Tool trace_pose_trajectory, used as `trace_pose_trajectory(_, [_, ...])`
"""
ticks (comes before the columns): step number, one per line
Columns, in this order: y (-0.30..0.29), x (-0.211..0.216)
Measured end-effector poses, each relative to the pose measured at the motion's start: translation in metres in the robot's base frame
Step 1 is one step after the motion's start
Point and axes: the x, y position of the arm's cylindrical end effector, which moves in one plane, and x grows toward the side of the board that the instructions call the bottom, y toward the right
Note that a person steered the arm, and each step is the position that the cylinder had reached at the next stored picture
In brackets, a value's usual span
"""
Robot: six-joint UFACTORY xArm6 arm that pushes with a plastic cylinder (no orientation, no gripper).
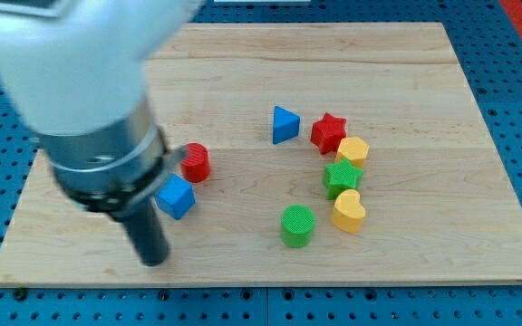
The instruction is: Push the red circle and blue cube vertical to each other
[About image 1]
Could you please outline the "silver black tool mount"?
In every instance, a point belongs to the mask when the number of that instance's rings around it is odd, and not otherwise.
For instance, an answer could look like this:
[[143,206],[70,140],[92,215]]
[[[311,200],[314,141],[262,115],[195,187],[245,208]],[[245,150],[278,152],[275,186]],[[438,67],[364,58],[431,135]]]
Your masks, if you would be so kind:
[[79,103],[51,101],[36,131],[61,190],[83,210],[117,221],[154,212],[150,198],[164,186],[187,148],[171,148],[150,102],[115,114],[95,111],[90,125]]

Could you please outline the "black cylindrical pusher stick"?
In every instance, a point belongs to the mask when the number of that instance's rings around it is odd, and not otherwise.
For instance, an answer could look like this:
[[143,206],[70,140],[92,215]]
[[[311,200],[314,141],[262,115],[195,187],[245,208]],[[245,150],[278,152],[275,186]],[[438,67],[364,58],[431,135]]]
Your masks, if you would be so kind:
[[156,266],[165,261],[169,254],[169,245],[149,199],[123,213],[120,222],[144,265]]

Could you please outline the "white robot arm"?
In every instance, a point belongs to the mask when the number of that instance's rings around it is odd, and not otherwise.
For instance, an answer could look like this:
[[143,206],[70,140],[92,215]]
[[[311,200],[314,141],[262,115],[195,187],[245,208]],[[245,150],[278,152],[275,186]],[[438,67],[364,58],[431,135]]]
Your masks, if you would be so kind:
[[0,1],[0,83],[57,185],[125,229],[147,266],[169,252],[152,196],[185,157],[154,119],[144,64],[200,2]]

